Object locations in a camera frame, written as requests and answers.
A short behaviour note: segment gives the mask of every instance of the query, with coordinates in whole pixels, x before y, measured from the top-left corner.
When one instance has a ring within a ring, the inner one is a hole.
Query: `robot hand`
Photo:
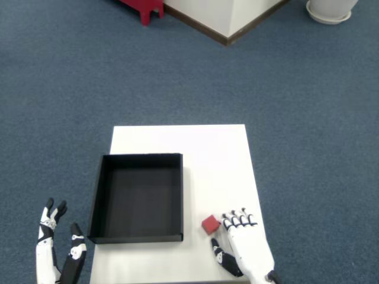
[[[86,245],[84,236],[77,225],[71,226],[71,250],[63,266],[62,274],[57,267],[54,249],[54,231],[61,216],[67,211],[66,202],[63,201],[51,214],[54,200],[50,198],[43,209],[38,243],[36,245],[37,284],[76,284],[83,268]]]
[[[251,284],[281,284],[274,272],[274,258],[268,246],[264,229],[245,208],[223,214],[222,223],[227,230],[228,240],[236,257],[220,248],[216,239],[212,247],[216,260],[235,276],[246,275]]]

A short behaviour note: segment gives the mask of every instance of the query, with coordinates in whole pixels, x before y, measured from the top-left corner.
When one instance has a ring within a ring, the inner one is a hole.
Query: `blue carpet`
[[[144,28],[112,0],[1,1],[0,283],[35,282],[50,196],[68,202],[62,266],[113,125],[234,123],[284,283],[377,283],[379,2],[334,27],[305,3],[225,48],[170,16]]]

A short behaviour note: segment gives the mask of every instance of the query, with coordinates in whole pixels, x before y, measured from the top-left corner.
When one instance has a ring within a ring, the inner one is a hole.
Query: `red cube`
[[[207,232],[208,235],[216,232],[220,226],[220,223],[216,220],[213,215],[210,215],[207,219],[201,222],[201,226]]]

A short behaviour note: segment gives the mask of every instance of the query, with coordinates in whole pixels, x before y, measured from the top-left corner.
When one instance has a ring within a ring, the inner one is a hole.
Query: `black box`
[[[182,241],[182,154],[103,156],[88,238],[97,244]]]

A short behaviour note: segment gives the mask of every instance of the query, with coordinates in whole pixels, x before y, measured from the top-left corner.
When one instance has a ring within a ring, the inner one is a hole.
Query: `white tabletop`
[[[263,224],[244,125],[116,126],[111,154],[182,153],[184,241],[98,244],[91,284],[230,282],[201,228],[209,215],[249,208]],[[213,237],[230,251],[224,228]]]

